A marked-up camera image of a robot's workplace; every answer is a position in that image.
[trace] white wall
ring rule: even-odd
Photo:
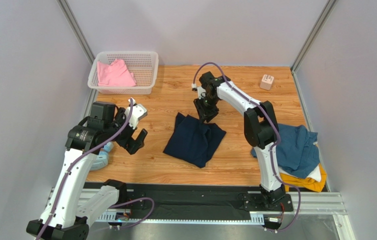
[[[290,66],[327,0],[68,0],[93,51],[160,64]]]
[[[59,5],[0,1],[0,239],[33,239],[87,100],[89,63]]]
[[[377,239],[377,1],[341,0],[297,73],[333,190]]]

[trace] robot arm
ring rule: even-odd
[[[130,154],[134,154],[142,148],[147,131],[143,129],[136,139],[133,139],[132,135],[137,129],[139,121],[147,115],[147,110],[143,105],[135,103],[128,124],[124,127],[129,112],[130,107],[118,108],[113,103],[97,101],[92,105],[90,116],[84,118],[70,130],[65,145],[67,150],[64,153],[64,163],[59,180],[45,211],[39,219],[30,221],[27,225],[26,231],[29,234],[37,236],[41,228],[44,227],[50,217],[58,189],[64,178],[66,178],[65,183],[55,211],[53,211],[54,214],[41,236],[45,240],[85,239],[88,236],[89,227],[105,210],[116,203],[126,202],[126,184],[116,180],[108,180],[95,196],[78,207],[85,180],[94,160],[97,158],[99,149],[78,161],[71,172],[68,172],[68,169],[70,164],[80,157],[84,151],[89,151],[100,145],[121,128],[124,128],[121,134],[114,139],[121,147]]]
[[[194,100],[199,119],[204,122],[211,121],[218,115],[219,109],[217,102],[224,100],[232,105],[242,116],[244,120],[244,136],[247,142],[254,148],[258,164],[261,169],[261,187],[266,200],[274,203],[285,195],[285,188],[277,180],[280,178],[273,174],[271,154],[273,154],[274,165],[277,166],[276,149],[271,151],[271,146],[277,140],[271,124],[277,130],[278,124],[273,106],[270,102],[260,102],[241,91],[227,76],[230,85],[226,84],[223,77],[214,77],[211,72],[204,73],[200,77],[201,86],[197,88],[198,98]],[[245,100],[235,90],[249,99]],[[259,117],[263,118],[263,113],[253,103],[259,104],[268,114],[272,122],[265,118],[259,122]]]

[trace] light blue cloth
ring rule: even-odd
[[[297,178],[305,179],[319,165],[317,132],[310,132],[303,125],[279,124],[281,143],[276,146],[277,165]]]

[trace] metal corner post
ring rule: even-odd
[[[69,3],[67,0],[57,0],[58,5],[60,6],[64,16],[66,17],[68,24],[70,25],[71,29],[74,32],[77,40],[79,41],[80,46],[82,47],[83,52],[86,55],[89,63],[92,65],[95,59],[94,53],[91,50],[90,46],[88,45],[87,39],[84,36],[84,33],[81,30],[81,27],[76,21],[75,15],[73,14]],[[91,89],[88,95],[88,99],[86,101],[85,109],[83,116],[88,116],[91,111],[92,103],[97,99],[98,91],[95,89]]]
[[[312,43],[316,39],[318,33],[322,29],[323,25],[326,22],[326,19],[328,19],[329,14],[331,13],[332,9],[334,8],[335,4],[338,0],[328,0],[326,5],[324,6],[323,10],[321,11],[320,16],[318,17],[317,21],[315,22],[310,34],[308,35],[307,39],[305,40],[304,45],[302,46],[301,50],[298,53],[298,56],[296,56],[295,62],[290,67],[290,71],[292,72],[292,75],[297,72],[298,68],[301,65],[301,62],[303,61],[304,57],[306,56],[308,50],[310,49]]]

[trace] gray floor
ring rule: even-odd
[[[283,226],[286,226],[291,216],[285,216],[284,220]],[[332,215],[300,215],[289,230],[278,234],[253,225],[168,223],[143,223],[121,231],[94,232],[107,226],[107,223],[94,223],[88,240],[339,240]]]

